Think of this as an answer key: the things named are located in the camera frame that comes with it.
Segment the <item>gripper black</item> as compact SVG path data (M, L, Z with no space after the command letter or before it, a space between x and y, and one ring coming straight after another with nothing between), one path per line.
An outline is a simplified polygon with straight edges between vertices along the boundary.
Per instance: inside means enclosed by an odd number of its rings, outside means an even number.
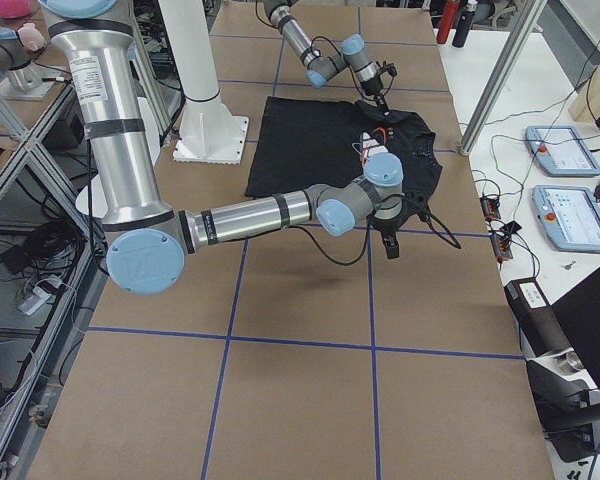
M377 230L381 234L387 259L397 259L400 256L400 245L396 236L399 227L397 220L377 221Z
M379 76L374 76L362 82L364 94L368 97L377 97L377 107L383 115L389 114L389 107L386 99L382 94L383 84Z

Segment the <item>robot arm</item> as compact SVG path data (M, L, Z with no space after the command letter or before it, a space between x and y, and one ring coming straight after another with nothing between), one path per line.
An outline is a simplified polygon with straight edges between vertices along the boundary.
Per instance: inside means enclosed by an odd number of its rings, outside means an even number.
M106 268L122 289L151 295L180 277L187 255L317 220L340 236L365 222L396 228L405 220L399 159L376 146L348 185L324 184L204 210L176 211L160 195L132 84L128 1L45 1L52 44L66 56L106 201ZM160 7L180 76L185 108L176 158L217 163L241 159L248 119L223 104L202 5Z
M394 64L374 61L360 34L346 38L339 47L324 36L310 39L291 12L294 4L295 1L263 2L270 26L292 47L306 68L311 85L322 88L342 71L349 70L364 97L372 99L377 108L388 116L390 108L383 93L381 76L388 73L394 79L397 75Z

